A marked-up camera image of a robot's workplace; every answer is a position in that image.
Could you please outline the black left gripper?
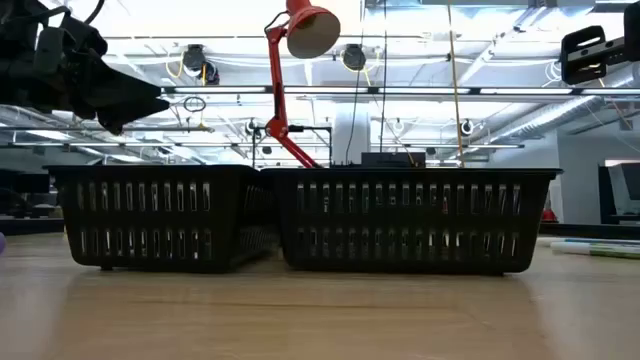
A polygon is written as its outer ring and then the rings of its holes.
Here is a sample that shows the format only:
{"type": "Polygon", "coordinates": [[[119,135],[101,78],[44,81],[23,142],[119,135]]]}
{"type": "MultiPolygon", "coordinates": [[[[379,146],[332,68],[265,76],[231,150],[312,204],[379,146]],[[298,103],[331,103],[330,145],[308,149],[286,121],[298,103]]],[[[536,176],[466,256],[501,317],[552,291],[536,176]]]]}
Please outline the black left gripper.
{"type": "Polygon", "coordinates": [[[0,105],[39,111],[98,114],[120,135],[126,124],[167,110],[161,88],[102,61],[107,43],[92,26],[104,7],[97,0],[84,19],[70,7],[40,0],[0,0],[0,105]]]}

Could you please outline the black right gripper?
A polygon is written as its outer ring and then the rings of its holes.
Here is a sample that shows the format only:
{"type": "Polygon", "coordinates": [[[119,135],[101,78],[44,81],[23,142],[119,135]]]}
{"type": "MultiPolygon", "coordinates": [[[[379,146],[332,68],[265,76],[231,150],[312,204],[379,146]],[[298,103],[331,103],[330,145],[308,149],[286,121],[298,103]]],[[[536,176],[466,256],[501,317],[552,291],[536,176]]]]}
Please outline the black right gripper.
{"type": "Polygon", "coordinates": [[[601,25],[571,32],[561,41],[559,62],[569,85],[604,78],[614,65],[640,62],[640,0],[624,8],[621,37],[608,39],[601,25]]]}

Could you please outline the black slotted plastic basket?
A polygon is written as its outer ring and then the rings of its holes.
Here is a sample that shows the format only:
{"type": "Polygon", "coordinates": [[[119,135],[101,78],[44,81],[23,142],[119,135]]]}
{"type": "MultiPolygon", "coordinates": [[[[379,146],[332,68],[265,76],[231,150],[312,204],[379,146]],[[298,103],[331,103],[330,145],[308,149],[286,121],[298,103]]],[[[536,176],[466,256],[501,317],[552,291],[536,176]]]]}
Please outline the black slotted plastic basket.
{"type": "Polygon", "coordinates": [[[280,241],[271,185],[246,165],[66,165],[48,172],[80,265],[221,273],[280,241]]]}
{"type": "Polygon", "coordinates": [[[266,169],[289,266],[500,275],[532,262],[553,168],[266,169]]]}

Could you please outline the blue dry-erase marker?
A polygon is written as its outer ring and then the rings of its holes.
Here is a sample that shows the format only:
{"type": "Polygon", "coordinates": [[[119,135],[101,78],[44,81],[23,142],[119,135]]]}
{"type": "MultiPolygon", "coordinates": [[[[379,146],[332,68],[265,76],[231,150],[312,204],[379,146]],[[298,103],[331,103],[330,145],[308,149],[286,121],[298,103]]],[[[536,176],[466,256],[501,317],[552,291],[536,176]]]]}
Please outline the blue dry-erase marker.
{"type": "Polygon", "coordinates": [[[558,237],[538,237],[537,244],[543,247],[550,247],[552,243],[585,243],[599,245],[620,245],[620,246],[639,246],[640,240],[620,240],[620,239],[593,239],[593,238],[558,238],[558,237]]]}

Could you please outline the dark desk furniture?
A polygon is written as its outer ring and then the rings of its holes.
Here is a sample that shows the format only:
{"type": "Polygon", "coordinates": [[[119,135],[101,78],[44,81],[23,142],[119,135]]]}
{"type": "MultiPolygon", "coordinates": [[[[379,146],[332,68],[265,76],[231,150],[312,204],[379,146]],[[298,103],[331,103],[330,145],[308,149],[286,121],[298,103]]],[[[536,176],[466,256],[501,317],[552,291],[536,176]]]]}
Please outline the dark desk furniture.
{"type": "Polygon", "coordinates": [[[51,183],[44,173],[0,168],[0,218],[44,218],[55,209],[48,203],[51,183]]]}

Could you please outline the black desk partition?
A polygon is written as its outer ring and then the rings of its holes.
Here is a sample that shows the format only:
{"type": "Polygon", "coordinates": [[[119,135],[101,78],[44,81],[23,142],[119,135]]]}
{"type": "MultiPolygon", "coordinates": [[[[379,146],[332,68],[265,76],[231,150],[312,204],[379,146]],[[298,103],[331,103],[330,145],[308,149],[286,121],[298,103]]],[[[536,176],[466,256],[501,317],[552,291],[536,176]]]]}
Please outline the black desk partition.
{"type": "Polygon", "coordinates": [[[598,167],[600,221],[640,223],[640,163],[598,167]]]}

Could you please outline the long ceiling light bar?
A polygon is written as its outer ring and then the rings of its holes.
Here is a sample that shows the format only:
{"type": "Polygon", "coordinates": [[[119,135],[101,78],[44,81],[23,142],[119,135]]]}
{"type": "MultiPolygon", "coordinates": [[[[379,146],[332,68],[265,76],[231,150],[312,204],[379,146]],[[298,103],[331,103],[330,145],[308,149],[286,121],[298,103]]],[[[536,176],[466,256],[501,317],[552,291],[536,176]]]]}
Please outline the long ceiling light bar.
{"type": "MultiPolygon", "coordinates": [[[[266,94],[272,86],[171,86],[163,87],[168,94],[266,94]]],[[[366,95],[490,95],[490,96],[577,96],[577,88],[517,88],[517,87],[331,87],[331,86],[285,86],[287,94],[366,94],[366,95]]]]}

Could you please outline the black box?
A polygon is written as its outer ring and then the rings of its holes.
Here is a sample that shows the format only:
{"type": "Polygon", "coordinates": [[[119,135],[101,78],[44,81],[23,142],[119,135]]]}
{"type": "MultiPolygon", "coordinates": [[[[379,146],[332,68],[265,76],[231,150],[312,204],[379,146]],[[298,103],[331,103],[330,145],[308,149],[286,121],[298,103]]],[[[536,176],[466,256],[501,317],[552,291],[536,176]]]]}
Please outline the black box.
{"type": "Polygon", "coordinates": [[[426,154],[422,152],[364,152],[361,165],[379,168],[425,168],[426,154]]]}

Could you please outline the red desk lamp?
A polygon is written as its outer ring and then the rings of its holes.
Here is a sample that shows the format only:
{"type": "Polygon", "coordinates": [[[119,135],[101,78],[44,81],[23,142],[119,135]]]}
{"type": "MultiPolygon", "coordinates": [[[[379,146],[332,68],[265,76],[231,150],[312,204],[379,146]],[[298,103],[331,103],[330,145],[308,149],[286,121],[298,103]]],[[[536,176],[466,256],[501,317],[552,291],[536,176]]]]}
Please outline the red desk lamp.
{"type": "Polygon", "coordinates": [[[314,6],[310,0],[285,0],[286,9],[265,26],[274,98],[274,115],[266,125],[266,132],[276,139],[305,168],[319,164],[289,138],[284,81],[282,77],[279,43],[287,39],[289,53],[298,59],[313,59],[328,52],[341,32],[341,23],[330,10],[314,6]]]}

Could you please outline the silver ventilation duct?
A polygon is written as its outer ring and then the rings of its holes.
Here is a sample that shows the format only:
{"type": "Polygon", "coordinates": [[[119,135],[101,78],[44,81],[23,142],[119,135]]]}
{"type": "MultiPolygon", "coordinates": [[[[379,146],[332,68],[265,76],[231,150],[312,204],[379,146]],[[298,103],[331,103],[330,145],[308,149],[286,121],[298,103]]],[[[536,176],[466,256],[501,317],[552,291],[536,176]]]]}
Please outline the silver ventilation duct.
{"type": "Polygon", "coordinates": [[[601,109],[606,97],[640,95],[640,62],[633,63],[604,78],[604,87],[577,88],[578,95],[562,103],[553,103],[532,111],[511,124],[492,132],[488,143],[511,138],[528,138],[544,134],[568,122],[601,109]]]}

